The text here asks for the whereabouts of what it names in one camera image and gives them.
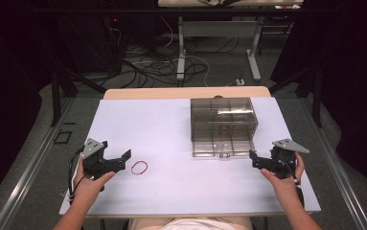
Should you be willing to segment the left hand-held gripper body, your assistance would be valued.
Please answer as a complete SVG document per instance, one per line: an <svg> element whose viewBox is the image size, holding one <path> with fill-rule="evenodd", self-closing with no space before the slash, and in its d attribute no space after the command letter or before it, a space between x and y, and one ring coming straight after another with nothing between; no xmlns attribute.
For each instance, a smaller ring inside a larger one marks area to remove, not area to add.
<svg viewBox="0 0 367 230"><path fill-rule="evenodd" d="M98 179L106 173L114 172L115 162L121 160L121 158L105 159L103 154L107 147L106 141L99 142L92 138L87 139L81 153L83 172L85 174Z"/></svg>

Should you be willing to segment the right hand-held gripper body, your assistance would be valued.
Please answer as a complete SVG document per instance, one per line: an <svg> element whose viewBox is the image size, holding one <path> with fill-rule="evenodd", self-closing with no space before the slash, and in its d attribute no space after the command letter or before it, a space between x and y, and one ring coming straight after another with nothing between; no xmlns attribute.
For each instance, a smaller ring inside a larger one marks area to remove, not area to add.
<svg viewBox="0 0 367 230"><path fill-rule="evenodd" d="M295 153L309 153L305 147L290 139L273 142L270 158L259 157L267 161L266 169L274 173L279 179L284 179L295 173Z"/></svg>

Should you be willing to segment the red rubber band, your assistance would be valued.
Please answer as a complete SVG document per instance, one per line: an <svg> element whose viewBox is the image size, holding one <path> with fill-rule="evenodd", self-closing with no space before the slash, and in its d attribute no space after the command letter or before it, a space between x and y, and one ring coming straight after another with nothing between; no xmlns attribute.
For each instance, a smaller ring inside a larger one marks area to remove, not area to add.
<svg viewBox="0 0 367 230"><path fill-rule="evenodd" d="M140 160L135 162L131 167L131 172L135 175L143 174L149 168L149 164L146 161Z"/></svg>

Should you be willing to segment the transparent grey drawer box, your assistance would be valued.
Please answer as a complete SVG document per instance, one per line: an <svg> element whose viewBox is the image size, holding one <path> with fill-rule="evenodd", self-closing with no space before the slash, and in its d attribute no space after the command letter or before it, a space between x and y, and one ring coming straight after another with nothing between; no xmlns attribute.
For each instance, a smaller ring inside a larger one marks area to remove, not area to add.
<svg viewBox="0 0 367 230"><path fill-rule="evenodd" d="M259 125L250 98L191 99L193 157L243 157Z"/></svg>

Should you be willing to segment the person's right hand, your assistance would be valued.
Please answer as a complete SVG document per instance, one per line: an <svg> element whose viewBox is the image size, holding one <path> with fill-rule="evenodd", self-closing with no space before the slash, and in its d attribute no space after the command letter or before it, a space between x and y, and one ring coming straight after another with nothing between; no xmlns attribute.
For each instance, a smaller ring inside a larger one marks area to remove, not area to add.
<svg viewBox="0 0 367 230"><path fill-rule="evenodd" d="M298 181L301 181L302 174L305 169L305 164L303 158L298 152L295 153L295 157L295 176ZM292 176L286 179L279 179L276 175L274 175L267 169L261 169L261 174L271 183L277 195L290 195L296 193L296 185Z"/></svg>

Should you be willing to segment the person's left hand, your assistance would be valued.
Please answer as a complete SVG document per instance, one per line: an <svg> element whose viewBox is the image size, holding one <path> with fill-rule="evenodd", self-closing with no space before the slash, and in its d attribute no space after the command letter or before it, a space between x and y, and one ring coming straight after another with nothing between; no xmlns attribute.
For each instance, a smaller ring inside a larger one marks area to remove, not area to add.
<svg viewBox="0 0 367 230"><path fill-rule="evenodd" d="M74 180L76 187L72 205L89 209L97 199L101 188L114 176L115 172L108 172L98 179L91 180L89 175L84 174L82 159L80 158Z"/></svg>

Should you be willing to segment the white table mat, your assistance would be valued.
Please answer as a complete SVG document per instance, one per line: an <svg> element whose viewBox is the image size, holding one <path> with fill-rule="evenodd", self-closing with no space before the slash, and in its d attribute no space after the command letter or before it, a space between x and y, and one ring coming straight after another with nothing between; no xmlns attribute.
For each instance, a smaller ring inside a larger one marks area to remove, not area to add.
<svg viewBox="0 0 367 230"><path fill-rule="evenodd" d="M126 169L107 182L91 218L280 215L270 183L249 157L193 157L189 100L102 100L89 137L107 158L131 150ZM137 161L149 164L140 175Z"/></svg>

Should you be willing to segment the black metal stand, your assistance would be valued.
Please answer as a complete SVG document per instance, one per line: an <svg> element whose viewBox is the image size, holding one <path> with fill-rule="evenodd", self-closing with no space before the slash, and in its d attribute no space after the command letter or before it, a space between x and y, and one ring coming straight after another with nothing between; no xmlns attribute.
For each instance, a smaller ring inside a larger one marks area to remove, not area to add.
<svg viewBox="0 0 367 230"><path fill-rule="evenodd" d="M52 72L52 103L53 103L53 120L51 126L54 127L61 117L60 92L67 97L76 97L78 89L74 81L80 81L88 87L99 93L105 93L106 89L99 86L95 82L84 77L82 74L75 72L67 67L59 67Z"/></svg>
<svg viewBox="0 0 367 230"><path fill-rule="evenodd" d="M312 119L315 121L316 125L321 128L321 99L322 99L322 87L323 87L323 68L322 67L311 67L305 68L299 71L294 76L284 80L280 83L275 83L273 86L269 87L268 90L270 93L274 93L289 85L295 81L302 81L303 84L300 84L296 89L296 95L298 98L306 98L309 92L312 92Z"/></svg>

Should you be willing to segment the person's light clothing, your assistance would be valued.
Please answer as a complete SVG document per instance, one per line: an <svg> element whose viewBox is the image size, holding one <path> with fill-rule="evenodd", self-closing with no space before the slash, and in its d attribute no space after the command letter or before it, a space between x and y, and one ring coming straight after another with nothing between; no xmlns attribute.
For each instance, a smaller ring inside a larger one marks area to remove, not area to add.
<svg viewBox="0 0 367 230"><path fill-rule="evenodd" d="M253 230L250 218L133 218L127 230Z"/></svg>

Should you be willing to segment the black equipment with red light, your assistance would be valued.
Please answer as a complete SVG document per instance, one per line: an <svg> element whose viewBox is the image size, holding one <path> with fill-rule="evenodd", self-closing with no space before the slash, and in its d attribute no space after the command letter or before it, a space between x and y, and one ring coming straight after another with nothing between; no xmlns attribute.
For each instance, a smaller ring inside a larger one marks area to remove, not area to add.
<svg viewBox="0 0 367 230"><path fill-rule="evenodd" d="M107 16L85 16L77 25L80 37L80 68L83 72L106 72L117 75L120 61L120 31Z"/></svg>

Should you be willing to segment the white metal desk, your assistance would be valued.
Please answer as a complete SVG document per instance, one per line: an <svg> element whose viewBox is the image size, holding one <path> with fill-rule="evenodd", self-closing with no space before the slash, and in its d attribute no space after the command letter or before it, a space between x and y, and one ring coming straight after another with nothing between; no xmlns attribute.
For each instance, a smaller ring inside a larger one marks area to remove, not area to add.
<svg viewBox="0 0 367 230"><path fill-rule="evenodd" d="M215 10L223 7L225 10L298 10L304 0L158 0L158 6L169 10ZM178 81L185 79L186 37L247 37L251 39L250 48L246 51L248 64L255 81L261 79L256 61L256 53L262 36L264 16L253 16L252 20L211 20L197 19L189 21L178 17L179 55L177 62Z"/></svg>

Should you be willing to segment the aluminium floor rail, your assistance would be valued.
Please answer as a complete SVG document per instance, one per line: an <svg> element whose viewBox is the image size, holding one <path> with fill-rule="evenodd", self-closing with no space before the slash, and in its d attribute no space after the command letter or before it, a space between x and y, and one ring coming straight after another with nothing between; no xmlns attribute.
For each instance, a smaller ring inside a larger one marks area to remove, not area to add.
<svg viewBox="0 0 367 230"><path fill-rule="evenodd" d="M324 157L333 175L335 183L339 192L346 204L351 217L354 220L357 230L367 230L367 216L362 209L357 195L350 183L350 178L346 174L341 162L339 161L337 154L332 148L329 140L327 139L324 130L319 127L311 117L312 108L307 99L300 99L300 105L303 107L304 113L308 116L308 121L312 125L313 130L318 136L318 140L324 150Z"/></svg>
<svg viewBox="0 0 367 230"><path fill-rule="evenodd" d="M76 126L70 123L75 102L64 102L55 126L50 125L48 107L40 111L0 187L0 230L51 230L60 219L68 165L77 146Z"/></svg>

